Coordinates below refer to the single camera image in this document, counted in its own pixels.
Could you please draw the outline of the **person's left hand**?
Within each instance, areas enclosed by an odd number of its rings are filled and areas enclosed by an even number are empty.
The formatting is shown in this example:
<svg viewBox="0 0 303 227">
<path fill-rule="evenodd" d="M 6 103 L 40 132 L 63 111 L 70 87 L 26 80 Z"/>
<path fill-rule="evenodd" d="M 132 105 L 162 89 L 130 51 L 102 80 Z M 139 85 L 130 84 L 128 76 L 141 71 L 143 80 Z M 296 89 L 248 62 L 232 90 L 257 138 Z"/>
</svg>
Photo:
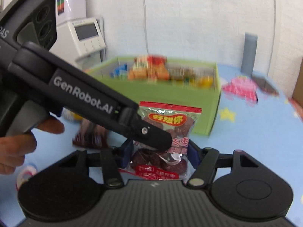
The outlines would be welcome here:
<svg viewBox="0 0 303 227">
<path fill-rule="evenodd" d="M 37 129 L 51 134 L 61 134 L 65 127 L 58 119 L 49 116 L 37 126 Z M 37 140 L 32 132 L 1 137 L 1 175 L 13 174 L 18 166 L 24 164 L 25 155 L 34 152 L 36 148 Z"/>
</svg>

